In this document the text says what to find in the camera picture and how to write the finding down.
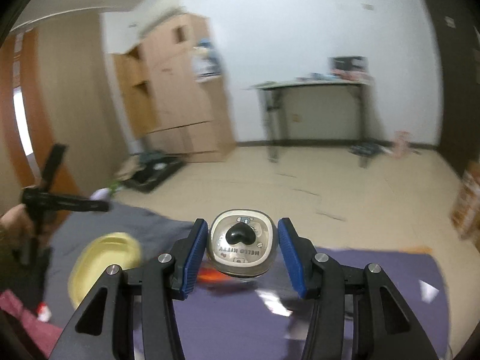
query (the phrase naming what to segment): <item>black tray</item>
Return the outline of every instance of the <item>black tray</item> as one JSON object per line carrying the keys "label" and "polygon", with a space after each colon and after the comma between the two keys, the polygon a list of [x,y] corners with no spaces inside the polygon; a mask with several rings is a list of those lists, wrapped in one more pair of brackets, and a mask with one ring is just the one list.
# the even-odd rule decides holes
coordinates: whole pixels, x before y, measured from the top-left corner
{"label": "black tray", "polygon": [[[163,169],[155,170],[156,164],[166,164]],[[166,155],[159,160],[150,161],[146,168],[135,173],[123,185],[134,190],[148,193],[185,165],[180,157]]]}

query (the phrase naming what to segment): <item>metal screw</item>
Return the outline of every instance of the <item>metal screw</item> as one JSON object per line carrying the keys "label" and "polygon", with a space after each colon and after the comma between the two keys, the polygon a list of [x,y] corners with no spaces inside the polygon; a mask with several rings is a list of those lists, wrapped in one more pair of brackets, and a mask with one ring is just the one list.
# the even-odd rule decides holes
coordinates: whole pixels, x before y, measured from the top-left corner
{"label": "metal screw", "polygon": [[160,263],[168,263],[171,259],[172,259],[172,256],[171,254],[168,254],[168,253],[160,254],[158,257],[158,261]]}
{"label": "metal screw", "polygon": [[368,264],[368,269],[373,274],[377,274],[382,271],[382,267],[378,264],[375,264],[374,262],[372,262],[371,264]]}
{"label": "metal screw", "polygon": [[106,271],[106,273],[107,273],[108,275],[114,275],[114,274],[116,274],[119,270],[120,270],[120,267],[119,267],[118,265],[115,265],[115,264],[110,265],[110,266],[108,266],[108,267],[105,269],[105,271]]}
{"label": "metal screw", "polygon": [[328,261],[328,254],[325,254],[325,253],[317,253],[315,254],[315,259],[319,262],[319,263],[326,263]]}

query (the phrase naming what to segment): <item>black heart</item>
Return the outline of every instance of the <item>black heart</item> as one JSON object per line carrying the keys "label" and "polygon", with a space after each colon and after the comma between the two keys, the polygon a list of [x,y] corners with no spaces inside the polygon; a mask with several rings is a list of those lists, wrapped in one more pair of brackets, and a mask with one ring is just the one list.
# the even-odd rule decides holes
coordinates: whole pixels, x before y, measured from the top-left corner
{"label": "black heart", "polygon": [[255,242],[256,238],[255,231],[243,222],[234,224],[225,234],[225,239],[229,245],[236,245],[239,242],[243,242],[245,245],[251,245]]}

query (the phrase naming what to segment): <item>dark door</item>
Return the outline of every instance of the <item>dark door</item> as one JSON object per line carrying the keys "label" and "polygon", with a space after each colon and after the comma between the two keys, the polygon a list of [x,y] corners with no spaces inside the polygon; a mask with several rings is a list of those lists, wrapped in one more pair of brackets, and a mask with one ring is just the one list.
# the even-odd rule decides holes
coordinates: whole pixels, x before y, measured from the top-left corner
{"label": "dark door", "polygon": [[480,85],[475,21],[462,0],[425,0],[436,32],[443,76],[438,152],[461,175],[480,152]]}

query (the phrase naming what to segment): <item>purple cloth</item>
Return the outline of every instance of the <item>purple cloth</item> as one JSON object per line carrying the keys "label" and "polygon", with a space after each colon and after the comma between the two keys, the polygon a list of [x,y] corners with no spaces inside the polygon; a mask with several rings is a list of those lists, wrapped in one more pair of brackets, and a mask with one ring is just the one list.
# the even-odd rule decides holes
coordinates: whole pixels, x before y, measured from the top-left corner
{"label": "purple cloth", "polygon": [[[445,355],[449,333],[448,302],[442,275],[431,256],[370,250],[317,250],[347,266],[364,268],[369,263],[380,264],[417,315],[439,357]],[[419,280],[439,290],[431,303],[422,301]],[[285,317],[270,312],[255,289],[277,293],[282,303],[293,310],[292,315]],[[218,356],[298,360],[304,342],[286,337],[297,321],[308,323],[312,305],[311,301],[299,300],[291,288],[280,251],[271,269],[255,280],[232,280],[215,286],[198,283],[186,301],[174,302],[183,351],[189,360],[210,360]],[[352,332],[352,322],[346,321],[344,359],[351,358]],[[141,330],[134,332],[134,341],[141,343]]]}

